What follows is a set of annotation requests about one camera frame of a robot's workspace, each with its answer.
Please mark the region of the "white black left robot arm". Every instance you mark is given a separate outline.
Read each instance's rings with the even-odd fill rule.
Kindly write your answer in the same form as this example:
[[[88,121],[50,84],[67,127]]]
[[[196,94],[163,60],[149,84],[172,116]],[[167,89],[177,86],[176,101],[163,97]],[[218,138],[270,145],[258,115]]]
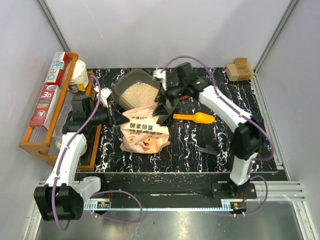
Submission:
[[[86,177],[75,184],[75,174],[81,156],[86,152],[87,137],[98,125],[116,127],[129,118],[113,110],[107,102],[100,104],[89,96],[76,96],[62,127],[62,143],[54,168],[43,186],[35,188],[33,196],[44,221],[79,220],[85,202],[94,194],[102,198],[108,185],[99,177]]]

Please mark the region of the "black bag clip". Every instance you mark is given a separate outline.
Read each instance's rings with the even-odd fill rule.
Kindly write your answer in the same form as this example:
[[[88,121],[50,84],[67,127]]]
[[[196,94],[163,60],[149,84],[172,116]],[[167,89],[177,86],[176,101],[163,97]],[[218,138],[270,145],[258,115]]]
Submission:
[[[219,154],[218,151],[214,150],[213,147],[209,144],[206,144],[205,147],[198,147],[198,151],[201,153],[206,153],[209,155],[217,156]]]

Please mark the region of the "white round cup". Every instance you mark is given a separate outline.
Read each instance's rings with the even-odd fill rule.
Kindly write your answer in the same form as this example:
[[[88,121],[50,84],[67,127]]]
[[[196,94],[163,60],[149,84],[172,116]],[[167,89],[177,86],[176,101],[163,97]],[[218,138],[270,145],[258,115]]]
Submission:
[[[81,150],[80,157],[82,157],[86,153],[87,149],[88,149],[88,144],[86,143],[83,149]]]

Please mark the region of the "aluminium rail frame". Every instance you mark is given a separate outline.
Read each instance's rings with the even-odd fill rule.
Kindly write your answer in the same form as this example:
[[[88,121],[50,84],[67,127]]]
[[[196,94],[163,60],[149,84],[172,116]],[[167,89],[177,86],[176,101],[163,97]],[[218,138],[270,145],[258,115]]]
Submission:
[[[169,130],[170,144],[155,154],[129,153],[122,151],[123,134],[119,127],[102,126],[97,150],[96,173],[228,173],[233,165],[230,148],[232,132],[217,118],[209,125],[197,124],[187,120],[174,120],[169,117],[164,125]],[[218,155],[199,152],[198,148],[211,145]],[[238,240],[241,235],[254,239],[273,240],[315,240],[316,231],[307,215],[307,207],[302,190],[297,183],[289,181],[283,161],[272,153],[268,143],[258,152],[257,162],[252,165],[251,176],[257,193],[256,199],[212,198],[190,194],[126,194],[112,196],[113,211],[146,212],[191,212],[204,211],[222,213],[226,220],[232,217],[227,208],[245,201],[249,212],[236,218],[244,221],[244,226],[232,224],[235,233],[230,238]]]

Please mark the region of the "red white toothpaste box upper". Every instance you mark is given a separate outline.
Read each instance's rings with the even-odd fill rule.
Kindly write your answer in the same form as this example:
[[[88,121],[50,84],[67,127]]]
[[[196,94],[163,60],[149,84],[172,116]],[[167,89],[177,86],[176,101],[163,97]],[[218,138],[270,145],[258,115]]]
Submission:
[[[44,83],[46,85],[58,85],[60,87],[69,60],[70,58],[66,52],[56,52],[52,59]]]

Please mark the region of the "red white toothpaste box lower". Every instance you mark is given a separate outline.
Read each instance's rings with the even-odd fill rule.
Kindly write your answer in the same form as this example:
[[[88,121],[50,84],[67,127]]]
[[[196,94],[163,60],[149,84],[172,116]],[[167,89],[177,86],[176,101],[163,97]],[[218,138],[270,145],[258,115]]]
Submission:
[[[32,127],[50,128],[52,117],[58,102],[61,90],[58,85],[44,84],[34,112],[29,121]]]

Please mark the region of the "red white toothpaste box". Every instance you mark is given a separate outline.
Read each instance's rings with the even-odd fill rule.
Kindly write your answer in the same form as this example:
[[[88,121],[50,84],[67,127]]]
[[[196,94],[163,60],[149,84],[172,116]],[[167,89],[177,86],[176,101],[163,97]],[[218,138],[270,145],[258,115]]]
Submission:
[[[66,52],[56,52],[52,59],[44,83],[46,85],[58,85],[60,87],[69,60],[70,58]]]
[[[44,84],[34,112],[29,121],[32,127],[50,128],[52,117],[58,102],[61,90],[58,85]]]

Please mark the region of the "yellow plastic litter scoop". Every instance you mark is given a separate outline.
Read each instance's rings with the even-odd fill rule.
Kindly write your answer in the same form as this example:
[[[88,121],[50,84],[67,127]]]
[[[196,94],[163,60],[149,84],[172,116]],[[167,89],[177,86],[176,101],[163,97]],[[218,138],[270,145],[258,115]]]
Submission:
[[[205,114],[203,112],[197,112],[193,115],[175,113],[173,118],[175,120],[193,121],[197,124],[212,124],[215,121],[214,116]]]

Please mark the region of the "orange wooden rack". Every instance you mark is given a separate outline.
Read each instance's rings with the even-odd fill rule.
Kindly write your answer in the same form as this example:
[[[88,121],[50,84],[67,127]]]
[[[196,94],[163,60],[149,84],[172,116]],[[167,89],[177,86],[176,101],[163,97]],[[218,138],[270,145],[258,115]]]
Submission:
[[[56,163],[61,127],[71,108],[70,82],[78,62],[75,52],[56,52],[19,147],[49,166]]]

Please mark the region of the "white paper flour bag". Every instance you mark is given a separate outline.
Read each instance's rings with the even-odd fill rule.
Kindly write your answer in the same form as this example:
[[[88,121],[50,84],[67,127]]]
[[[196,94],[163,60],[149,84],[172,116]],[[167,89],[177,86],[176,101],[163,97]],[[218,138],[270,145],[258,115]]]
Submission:
[[[68,90],[72,93],[85,92],[89,84],[89,77],[86,64],[82,60],[77,60],[69,81]]]

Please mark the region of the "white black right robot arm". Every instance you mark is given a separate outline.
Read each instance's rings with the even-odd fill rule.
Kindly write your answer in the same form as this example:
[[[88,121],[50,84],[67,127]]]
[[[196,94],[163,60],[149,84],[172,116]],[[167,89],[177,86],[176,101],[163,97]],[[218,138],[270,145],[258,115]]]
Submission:
[[[165,70],[153,72],[153,78],[160,83],[160,89],[154,99],[157,105],[152,114],[167,115],[167,102],[173,104],[184,96],[193,97],[213,110],[232,131],[230,149],[234,155],[233,166],[222,191],[233,198],[239,198],[249,187],[254,158],[265,142],[264,120],[236,106],[207,77],[198,77],[189,62],[176,66],[175,70],[178,82],[172,86],[167,84]]]

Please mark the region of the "pink cat litter bag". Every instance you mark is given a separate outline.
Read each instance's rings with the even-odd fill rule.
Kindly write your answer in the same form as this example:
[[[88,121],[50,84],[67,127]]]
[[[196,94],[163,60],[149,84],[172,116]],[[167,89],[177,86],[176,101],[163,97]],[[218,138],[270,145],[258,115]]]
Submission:
[[[129,122],[120,125],[123,134],[122,151],[139,154],[156,154],[170,145],[169,129],[157,124],[158,116],[153,116],[156,105],[146,105],[122,113]]]

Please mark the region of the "grey plastic litter box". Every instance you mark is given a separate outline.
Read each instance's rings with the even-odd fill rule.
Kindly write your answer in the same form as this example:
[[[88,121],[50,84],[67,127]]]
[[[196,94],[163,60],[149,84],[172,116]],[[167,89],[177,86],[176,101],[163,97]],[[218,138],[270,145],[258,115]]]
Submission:
[[[125,111],[157,105],[156,96],[161,87],[160,82],[144,70],[137,68],[125,74],[113,87],[113,100]]]

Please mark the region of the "clear plastic container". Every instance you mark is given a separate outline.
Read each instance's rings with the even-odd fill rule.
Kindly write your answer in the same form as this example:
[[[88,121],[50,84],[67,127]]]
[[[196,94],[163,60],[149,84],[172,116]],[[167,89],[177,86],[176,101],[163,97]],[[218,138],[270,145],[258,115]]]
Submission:
[[[59,117],[58,117],[58,120],[57,120],[57,123],[55,125],[55,129],[54,129],[54,132],[53,132],[53,135],[52,137],[55,139],[55,140],[61,140],[62,139],[62,136],[63,136],[63,133],[62,133],[62,130],[63,130],[63,126],[64,124],[66,123],[66,120],[67,120],[67,117],[68,117],[68,114],[69,112],[72,110],[72,106],[67,104],[67,105],[64,105],[60,111],[60,114],[59,114]]]

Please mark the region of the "orange wooden tray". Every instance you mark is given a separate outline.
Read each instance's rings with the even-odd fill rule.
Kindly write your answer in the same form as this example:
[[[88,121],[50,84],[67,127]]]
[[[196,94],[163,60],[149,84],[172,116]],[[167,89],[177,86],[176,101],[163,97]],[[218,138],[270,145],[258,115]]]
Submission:
[[[86,91],[81,91],[74,94],[73,101],[76,98],[84,99],[85,97],[89,98],[89,107],[84,106],[82,109],[85,112],[85,116],[89,117],[90,113],[89,110],[94,109],[94,99],[96,96],[96,92],[91,88],[87,89]],[[97,125],[91,129],[89,135],[86,136],[87,139],[87,149],[86,152],[80,157],[78,162],[77,171],[93,171],[95,169],[96,164],[96,157],[98,152],[98,147],[100,143],[100,136],[101,136],[102,125]]]

